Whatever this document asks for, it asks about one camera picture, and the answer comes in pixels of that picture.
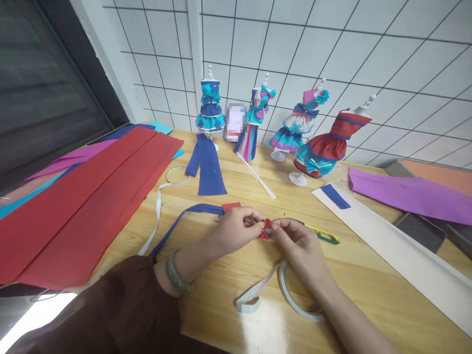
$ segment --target finger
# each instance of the finger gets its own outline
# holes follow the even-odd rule
[[[282,245],[285,252],[289,253],[296,247],[292,239],[281,227],[277,225],[277,223],[272,222],[270,228],[272,230],[270,234]]]
[[[272,220],[272,222],[275,223],[277,226],[286,228],[288,231],[291,231],[291,232],[297,232],[297,231],[304,232],[308,230],[307,227],[304,226],[300,221],[292,219],[292,218],[275,219],[275,220]]]
[[[264,222],[259,221],[255,223],[254,225],[248,227],[245,229],[245,232],[247,233],[247,236],[249,239],[254,239],[257,236],[259,236],[264,229]]]
[[[252,218],[255,221],[261,221],[262,216],[259,214],[257,210],[250,206],[239,206],[236,208],[233,208],[236,212],[240,213],[241,217],[249,217]]]

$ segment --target white tape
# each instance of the white tape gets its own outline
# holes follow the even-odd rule
[[[148,250],[149,248],[149,245],[151,244],[152,242],[152,239],[154,238],[154,235],[156,234],[156,231],[157,231],[157,227],[159,226],[159,220],[160,220],[160,217],[161,217],[161,189],[162,188],[165,188],[165,187],[168,187],[168,186],[171,186],[171,185],[183,185],[183,184],[186,184],[189,180],[190,180],[190,177],[189,176],[187,178],[187,180],[185,180],[184,182],[181,182],[181,183],[170,183],[169,182],[169,179],[167,178],[167,175],[174,171],[174,170],[178,170],[178,169],[184,169],[186,170],[186,167],[184,166],[177,166],[177,167],[172,167],[170,170],[167,171],[166,173],[166,181],[168,183],[164,183],[164,184],[161,184],[159,186],[159,188],[157,189],[157,199],[156,199],[156,215],[157,215],[157,224],[156,224],[156,228],[154,229],[154,231],[152,232],[151,236],[149,236],[149,238],[147,239],[146,243],[144,244],[144,246],[141,248],[141,251],[139,251],[138,253],[138,256],[143,256],[144,253]]]
[[[262,181],[262,179],[257,175],[257,173],[251,168],[251,166],[249,166],[249,164],[247,163],[246,160],[244,160],[244,158],[241,156],[241,154],[239,152],[236,153],[236,156],[241,160],[241,162],[246,166],[246,168],[249,170],[250,173],[252,173],[252,175],[257,179],[257,181],[261,184],[262,187],[264,187],[265,191],[267,192],[267,194],[269,194],[269,197],[271,199],[275,199],[275,194],[272,193],[272,191],[269,189],[269,187],[266,186],[266,184],[264,183],[264,181]]]
[[[323,310],[319,310],[315,313],[306,312],[305,310],[301,309],[298,306],[292,296],[290,295],[289,289],[287,288],[287,283],[285,281],[285,270],[287,269],[287,265],[289,261],[282,261],[277,264],[270,273],[262,279],[260,282],[253,285],[248,291],[246,291],[241,297],[236,301],[236,309],[239,313],[242,314],[251,314],[257,311],[259,308],[261,299],[257,297],[257,293],[262,287],[267,284],[269,279],[274,275],[275,271],[278,270],[277,275],[279,278],[279,285],[282,293],[284,294],[285,300],[289,303],[289,305],[302,317],[306,318],[311,322],[320,322],[325,320],[325,316],[323,314]],[[257,297],[257,300],[253,304],[249,304],[248,302],[252,299]]]

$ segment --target blue paper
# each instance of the blue paper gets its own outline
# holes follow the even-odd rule
[[[51,180],[47,181],[45,184],[43,184],[41,187],[38,187],[34,192],[29,193],[28,195],[25,195],[23,198],[20,198],[6,206],[0,207],[0,220],[2,220],[4,217],[6,217],[9,213],[12,211],[18,209],[21,207],[24,203],[29,201],[30,199],[33,199],[35,196],[37,196],[39,193],[41,193],[43,190],[51,186],[54,182],[56,182],[66,171],[62,172],[61,174],[55,176]]]
[[[177,220],[172,224],[171,228],[169,229],[169,231],[167,231],[167,233],[164,235],[162,240],[160,240],[160,242],[157,244],[157,246],[155,246],[153,248],[153,250],[149,254],[150,257],[156,256],[159,253],[161,248],[164,246],[164,243],[166,243],[166,241],[169,238],[170,234],[172,233],[172,231],[176,227],[178,221],[180,220],[180,218],[183,216],[183,214],[186,211],[206,212],[206,213],[209,213],[209,214],[216,214],[216,215],[223,215],[224,214],[222,206],[213,206],[213,205],[210,205],[210,204],[196,204],[196,205],[191,206],[190,208],[184,210],[183,212],[180,213]]]
[[[146,128],[146,129],[150,129],[150,130],[154,130],[155,127],[153,125],[148,125],[148,124],[131,124],[131,125],[127,125],[127,126],[124,126],[124,127],[121,127],[119,128],[116,132],[114,132],[113,134],[111,134],[110,136],[108,136],[105,141],[107,140],[111,140],[111,139],[119,139],[121,138],[123,135],[129,133],[131,130],[133,130],[134,128],[136,127],[142,127],[142,128]]]
[[[153,125],[155,127],[154,128],[155,131],[161,132],[164,134],[169,134],[171,131],[174,130],[173,128],[168,127],[165,124],[162,124],[161,122],[158,122],[156,120],[151,120],[148,124]]]
[[[197,144],[193,149],[193,154],[188,162],[185,174],[195,177],[199,165],[200,186],[198,188],[198,195],[213,196],[228,194],[223,182],[223,176],[221,175],[215,144],[205,134],[197,135]]]
[[[184,154],[185,154],[185,151],[183,151],[182,149],[179,149],[172,159],[174,160],[176,157],[179,157],[180,155],[184,155]]]
[[[324,185],[321,190],[335,203],[340,209],[348,209],[351,206],[346,202],[343,197],[339,195],[336,189],[331,184]]]

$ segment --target miniature dress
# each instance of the miniature dress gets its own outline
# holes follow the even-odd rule
[[[340,111],[329,133],[318,135],[297,149],[295,167],[313,178],[328,174],[346,155],[346,141],[371,120],[349,110]]]
[[[225,126],[225,116],[220,106],[220,82],[202,80],[202,106],[195,125],[202,131],[217,132]]]
[[[268,102],[275,97],[275,90],[269,91],[266,86],[252,90],[251,106],[246,113],[247,126],[239,136],[235,152],[239,152],[246,161],[256,156],[257,129],[264,122],[269,112]]]
[[[315,90],[303,93],[303,102],[298,103],[292,114],[284,119],[283,127],[269,140],[267,146],[275,151],[284,154],[295,154],[297,148],[303,144],[302,134],[310,133],[315,125],[315,118],[318,115],[319,105],[324,104],[329,99],[327,90],[315,95]]]

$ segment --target wooden tabletop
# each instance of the wooden tabletop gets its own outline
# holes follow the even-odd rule
[[[185,141],[182,149],[186,153],[173,160],[169,168],[186,166],[196,136],[178,130],[171,136]],[[218,157],[228,194],[199,197],[199,176],[183,186],[162,189],[161,220],[147,253],[183,210],[198,203],[220,206],[241,202],[257,209],[263,217],[292,217],[341,239],[339,245],[321,241],[331,274],[396,347],[405,353],[472,353],[472,339],[311,194],[327,181],[308,178],[304,187],[293,185],[288,179],[290,172],[297,172],[293,158],[288,157],[283,163],[275,162],[270,158],[271,150],[258,146],[256,158],[250,165],[277,196],[271,200],[233,153],[234,143],[214,140],[219,144]],[[333,171],[329,178],[337,178],[334,182],[338,184],[345,182],[348,165],[339,163],[338,175]],[[355,166],[386,175],[382,169]],[[183,172],[170,173],[170,181],[184,181]],[[77,291],[93,284],[116,263],[139,252],[156,225],[157,187],[165,182],[164,174],[108,247],[89,283]],[[355,197],[389,222],[401,215],[399,210],[360,194]],[[215,227],[215,220],[216,215],[186,214],[160,252],[160,259],[174,248],[183,248],[203,238]],[[472,278],[472,262],[452,243],[446,241],[438,255]],[[259,292],[261,305],[256,313],[241,315],[236,311],[235,299],[265,277],[283,258],[283,250],[274,241],[257,239],[207,268],[197,279],[193,293],[180,299],[182,333],[232,353],[340,352],[332,329],[326,323],[309,322],[289,306],[276,276]],[[301,307],[309,310],[317,306],[290,267],[286,278],[290,292]]]

